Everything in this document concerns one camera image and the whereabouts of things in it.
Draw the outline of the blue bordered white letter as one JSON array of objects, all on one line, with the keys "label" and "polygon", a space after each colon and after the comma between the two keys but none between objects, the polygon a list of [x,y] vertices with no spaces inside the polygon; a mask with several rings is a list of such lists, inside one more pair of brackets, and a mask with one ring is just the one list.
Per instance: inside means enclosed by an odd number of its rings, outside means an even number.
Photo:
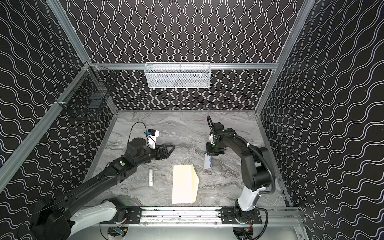
[{"label": "blue bordered white letter", "polygon": [[208,153],[205,152],[203,169],[204,169],[204,170],[211,169],[212,166],[213,166],[213,159],[212,159],[212,156],[208,155]]}]

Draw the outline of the cream yellow envelope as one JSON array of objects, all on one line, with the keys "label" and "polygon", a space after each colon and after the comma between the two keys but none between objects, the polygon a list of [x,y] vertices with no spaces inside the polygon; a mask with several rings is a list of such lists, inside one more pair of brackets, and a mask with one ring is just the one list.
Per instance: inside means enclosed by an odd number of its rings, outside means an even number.
[{"label": "cream yellow envelope", "polygon": [[199,178],[194,165],[173,168],[172,204],[192,204],[197,199]]}]

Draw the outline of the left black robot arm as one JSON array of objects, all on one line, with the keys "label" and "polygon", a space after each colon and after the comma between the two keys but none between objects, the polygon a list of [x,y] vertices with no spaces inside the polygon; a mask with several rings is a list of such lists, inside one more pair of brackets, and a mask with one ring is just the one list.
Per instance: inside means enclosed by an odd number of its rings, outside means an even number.
[{"label": "left black robot arm", "polygon": [[134,138],[127,143],[126,152],[95,177],[62,196],[41,199],[29,219],[27,231],[36,240],[66,240],[100,222],[113,220],[126,223],[129,221],[126,206],[119,200],[111,199],[96,207],[82,208],[99,194],[133,175],[139,165],[167,159],[174,149],[174,145],[155,145],[151,149],[145,139]]}]

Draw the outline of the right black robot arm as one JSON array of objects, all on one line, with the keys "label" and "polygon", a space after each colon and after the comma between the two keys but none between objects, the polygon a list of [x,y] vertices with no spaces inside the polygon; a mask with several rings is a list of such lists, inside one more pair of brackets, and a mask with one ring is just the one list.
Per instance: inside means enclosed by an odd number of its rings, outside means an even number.
[{"label": "right black robot arm", "polygon": [[276,191],[276,174],[272,163],[264,157],[265,148],[250,144],[232,128],[225,128],[220,122],[213,123],[210,117],[207,117],[207,122],[210,128],[207,155],[219,156],[231,149],[240,158],[244,189],[235,201],[234,212],[238,222],[248,222],[258,211],[256,203],[260,196],[272,195]]}]

